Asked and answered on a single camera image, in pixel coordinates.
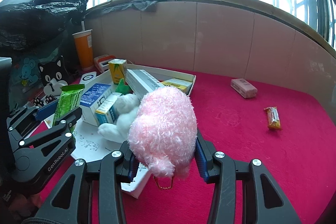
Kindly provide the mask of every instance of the blue gripper pad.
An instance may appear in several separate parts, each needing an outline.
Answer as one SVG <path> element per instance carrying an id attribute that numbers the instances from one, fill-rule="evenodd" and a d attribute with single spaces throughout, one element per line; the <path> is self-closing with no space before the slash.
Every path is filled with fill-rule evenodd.
<path id="1" fill-rule="evenodd" d="M 129 161 L 129 171 L 128 171 L 128 179 L 129 181 L 133 181 L 135 176 L 137 175 L 138 168 L 139 168 L 139 161 L 135 158 L 134 154 L 132 153 L 130 161 Z"/>
<path id="2" fill-rule="evenodd" d="M 207 169 L 207 161 L 198 138 L 196 139 L 195 161 L 199 175 L 204 180 L 204 182 L 208 182 L 210 176 Z"/>
<path id="3" fill-rule="evenodd" d="M 56 107 L 57 107 L 57 104 L 58 104 L 58 99 L 39 108 L 36 116 L 35 116 L 35 119 L 37 121 L 43 121 L 44 119 L 48 118 L 49 116 L 53 115 L 56 111 Z"/>

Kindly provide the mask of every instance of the mouse cartoon print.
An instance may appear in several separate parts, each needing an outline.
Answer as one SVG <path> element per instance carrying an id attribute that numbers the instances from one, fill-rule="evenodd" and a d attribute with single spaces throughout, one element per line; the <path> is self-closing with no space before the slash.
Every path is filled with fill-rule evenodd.
<path id="1" fill-rule="evenodd" d="M 21 75 L 20 78 L 22 79 L 21 84 L 23 86 L 27 85 L 33 85 L 35 84 L 39 77 L 36 74 L 32 74 L 32 70 L 36 66 L 36 62 L 34 59 L 30 59 L 29 57 L 26 57 L 23 60 L 23 66 L 21 68 Z"/>

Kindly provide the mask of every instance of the cat face bag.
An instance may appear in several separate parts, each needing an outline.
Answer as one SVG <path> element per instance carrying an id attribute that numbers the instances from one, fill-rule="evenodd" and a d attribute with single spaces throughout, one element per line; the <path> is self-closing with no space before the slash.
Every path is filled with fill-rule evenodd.
<path id="1" fill-rule="evenodd" d="M 38 63 L 38 69 L 44 85 L 44 94 L 47 96 L 59 96 L 62 92 L 61 87 L 68 85 L 69 82 L 69 74 L 64 66 L 63 56 L 44 65 Z"/>

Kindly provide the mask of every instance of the yellow juice box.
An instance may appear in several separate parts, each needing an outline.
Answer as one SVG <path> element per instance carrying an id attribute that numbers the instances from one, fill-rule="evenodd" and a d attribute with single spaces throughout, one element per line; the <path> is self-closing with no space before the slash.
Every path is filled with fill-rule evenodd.
<path id="1" fill-rule="evenodd" d="M 125 73 L 127 61 L 125 59 L 113 59 L 109 61 L 109 68 L 114 84 L 119 84 L 121 78 L 125 80 Z"/>

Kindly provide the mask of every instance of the black plastic bag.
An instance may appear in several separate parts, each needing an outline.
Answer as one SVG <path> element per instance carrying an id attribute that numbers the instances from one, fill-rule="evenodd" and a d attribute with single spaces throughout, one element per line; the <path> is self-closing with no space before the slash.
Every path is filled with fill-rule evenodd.
<path id="1" fill-rule="evenodd" d="M 27 51 L 79 25 L 88 0 L 33 0 L 0 7 L 0 51 Z"/>
<path id="2" fill-rule="evenodd" d="M 111 12 L 125 10 L 127 8 L 133 8 L 144 12 L 155 12 L 156 4 L 160 1 L 175 1 L 175 0 L 132 0 L 129 3 L 123 3 L 112 7 L 94 7 L 86 11 L 84 18 L 92 19 L 101 17 Z"/>

